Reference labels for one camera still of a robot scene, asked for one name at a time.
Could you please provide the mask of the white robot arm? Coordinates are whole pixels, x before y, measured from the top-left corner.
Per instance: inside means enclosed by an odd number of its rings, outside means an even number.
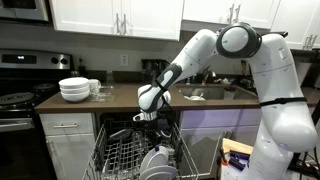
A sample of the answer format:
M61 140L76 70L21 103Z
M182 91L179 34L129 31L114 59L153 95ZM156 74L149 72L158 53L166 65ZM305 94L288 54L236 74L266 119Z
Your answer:
M285 180L293 155L315 148L318 134L292 53L278 33L262 35L244 22L218 33L198 31L156 80L138 89L139 116L153 120L171 100L168 89L194 75L216 55L249 63L255 90L246 93L259 100L262 111L253 152L238 179Z

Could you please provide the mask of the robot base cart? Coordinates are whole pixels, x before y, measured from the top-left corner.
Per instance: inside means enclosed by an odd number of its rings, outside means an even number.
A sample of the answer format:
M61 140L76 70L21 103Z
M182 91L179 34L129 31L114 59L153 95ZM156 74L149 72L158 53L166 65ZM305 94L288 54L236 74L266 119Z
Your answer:
M222 138L218 145L220 157L218 158L218 180L244 180L245 169L253 147L228 139Z

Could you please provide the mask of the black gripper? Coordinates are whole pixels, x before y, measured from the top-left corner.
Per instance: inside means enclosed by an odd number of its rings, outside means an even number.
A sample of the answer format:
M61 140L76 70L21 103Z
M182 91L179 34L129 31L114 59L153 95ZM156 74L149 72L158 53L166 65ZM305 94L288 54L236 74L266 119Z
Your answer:
M148 124L147 134L154 140L168 139L171 137L171 126L167 119L157 119Z

